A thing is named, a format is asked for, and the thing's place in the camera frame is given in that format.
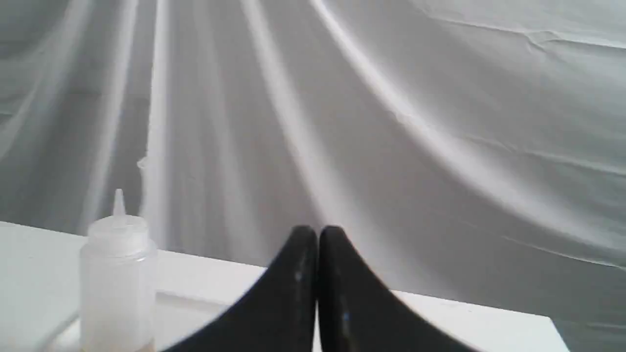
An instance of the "plastic bottle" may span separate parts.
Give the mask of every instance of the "plastic bottle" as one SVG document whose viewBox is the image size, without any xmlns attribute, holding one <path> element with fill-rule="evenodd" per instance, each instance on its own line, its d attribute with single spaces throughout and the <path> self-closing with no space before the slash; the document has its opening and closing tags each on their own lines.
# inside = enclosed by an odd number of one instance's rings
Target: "plastic bottle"
<svg viewBox="0 0 626 352">
<path fill-rule="evenodd" d="M 80 255 L 84 352 L 153 350 L 156 254 L 146 221 L 125 214 L 116 190 L 113 215 L 91 224 Z"/>
</svg>

